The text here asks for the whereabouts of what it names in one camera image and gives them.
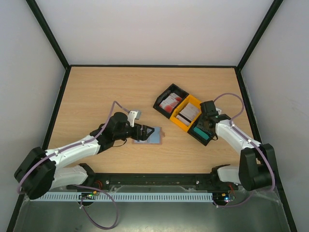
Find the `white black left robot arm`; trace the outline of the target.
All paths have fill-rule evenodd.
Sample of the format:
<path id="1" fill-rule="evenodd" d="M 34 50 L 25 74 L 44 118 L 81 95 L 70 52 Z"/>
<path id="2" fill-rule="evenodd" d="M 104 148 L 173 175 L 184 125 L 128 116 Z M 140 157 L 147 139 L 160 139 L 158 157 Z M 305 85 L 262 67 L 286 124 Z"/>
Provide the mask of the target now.
<path id="1" fill-rule="evenodd" d="M 136 123 L 139 117 L 138 111 L 116 112 L 79 141 L 54 149 L 32 149 L 14 173 L 18 193 L 35 200 L 55 188 L 90 184 L 94 172 L 88 165 L 69 165 L 112 148 L 117 140 L 146 141 L 155 129 Z"/>

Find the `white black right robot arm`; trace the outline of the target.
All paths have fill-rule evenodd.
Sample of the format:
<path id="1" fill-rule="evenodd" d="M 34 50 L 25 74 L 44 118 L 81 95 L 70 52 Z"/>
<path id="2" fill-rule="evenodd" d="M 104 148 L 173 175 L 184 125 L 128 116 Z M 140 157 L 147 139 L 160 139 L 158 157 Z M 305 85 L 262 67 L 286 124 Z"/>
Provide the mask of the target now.
<path id="1" fill-rule="evenodd" d="M 200 104 L 201 116 L 198 127 L 215 137 L 224 139 L 238 154 L 239 166 L 223 165 L 214 168 L 211 185 L 222 189 L 228 182 L 243 186 L 247 191 L 270 186 L 275 187 L 275 174 L 268 153 L 274 149 L 269 144 L 261 144 L 245 134 L 228 115 L 215 107 L 214 101 Z"/>

